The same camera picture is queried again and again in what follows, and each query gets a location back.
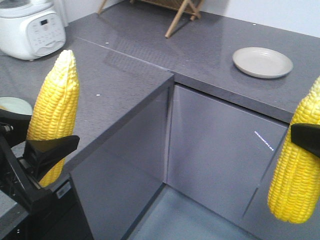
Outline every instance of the kitchen counter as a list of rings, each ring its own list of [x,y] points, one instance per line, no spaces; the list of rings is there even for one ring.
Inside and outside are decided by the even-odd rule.
[[[164,34],[175,13],[137,2],[121,2],[100,16],[91,14],[66,28],[64,49],[74,51],[80,98],[74,134],[78,150],[68,157],[55,190],[68,172],[123,126],[174,80],[201,92],[289,123],[299,101],[320,75],[320,39],[299,33],[202,13]],[[287,76],[259,79],[240,72],[235,50],[263,47],[287,55]],[[34,105],[45,76],[61,51],[35,61],[0,55],[1,97]],[[20,153],[22,147],[15,149]],[[0,194],[0,238],[28,214]]]
[[[54,191],[68,177],[69,170],[90,155],[105,140],[142,110],[163,90],[172,86],[173,74],[153,64],[99,47],[68,34],[64,49],[72,49],[80,82],[78,110],[73,134],[80,137]],[[23,61],[0,56],[1,97],[18,97],[35,104],[41,85],[59,53]],[[23,146],[14,148],[17,157]],[[0,239],[28,214],[0,192]]]
[[[299,101],[320,76],[320,38],[209,13],[193,22],[181,19],[178,31],[165,33],[175,12],[129,1],[72,22],[68,33],[102,47],[156,64],[176,73],[175,81],[258,113],[289,123]],[[277,79],[240,72],[233,53],[262,47],[293,62]]]

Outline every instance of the cabinet door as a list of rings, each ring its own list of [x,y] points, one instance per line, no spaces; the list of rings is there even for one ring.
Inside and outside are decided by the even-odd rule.
[[[124,239],[163,184],[168,91],[71,171],[95,240]]]
[[[312,217],[303,224],[280,221],[269,210],[268,191],[280,152],[281,148],[239,225],[262,240],[318,240],[320,238],[320,203],[317,204]]]
[[[167,183],[238,223],[286,130],[242,107],[176,86]]]

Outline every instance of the white rice cooker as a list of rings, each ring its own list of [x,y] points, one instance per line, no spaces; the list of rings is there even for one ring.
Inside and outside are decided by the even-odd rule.
[[[65,28],[51,0],[0,0],[4,53],[34,60],[57,51],[65,42]]]

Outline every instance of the corn cob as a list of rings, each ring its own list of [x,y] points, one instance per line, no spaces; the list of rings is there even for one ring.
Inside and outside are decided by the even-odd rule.
[[[26,139],[52,140],[72,134],[79,98],[76,60],[64,50],[46,76],[36,99]],[[65,159],[60,160],[40,181],[45,187],[60,175]]]
[[[320,77],[301,100],[290,126],[320,124]],[[291,142],[291,128],[275,168],[268,193],[268,206],[276,218],[294,224],[306,222],[320,195],[320,159]]]

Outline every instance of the wooden rack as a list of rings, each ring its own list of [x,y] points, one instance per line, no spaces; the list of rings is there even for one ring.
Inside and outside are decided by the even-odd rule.
[[[135,3],[136,0],[130,0],[130,3]],[[163,8],[171,9],[177,11],[171,25],[169,26],[166,34],[164,35],[167,39],[171,37],[174,32],[181,16],[183,13],[190,14],[190,20],[193,21],[196,18],[200,19],[200,8],[205,0],[139,0],[141,2],[157,5]],[[103,0],[98,14],[100,14],[106,4],[107,0]]]

